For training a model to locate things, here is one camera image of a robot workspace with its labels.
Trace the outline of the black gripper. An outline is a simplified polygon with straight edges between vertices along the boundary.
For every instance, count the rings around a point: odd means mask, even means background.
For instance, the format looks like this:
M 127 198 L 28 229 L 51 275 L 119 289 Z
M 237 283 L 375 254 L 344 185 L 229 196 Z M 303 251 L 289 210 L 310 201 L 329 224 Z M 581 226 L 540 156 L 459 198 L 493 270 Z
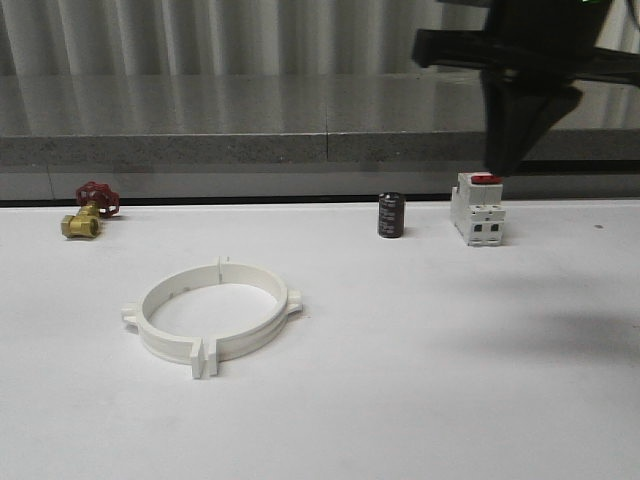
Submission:
M 580 104 L 573 80 L 637 85 L 639 56 L 597 45 L 610 1 L 483 1 L 481 30 L 416 31 L 412 60 L 481 72 L 485 168 L 511 176 Z

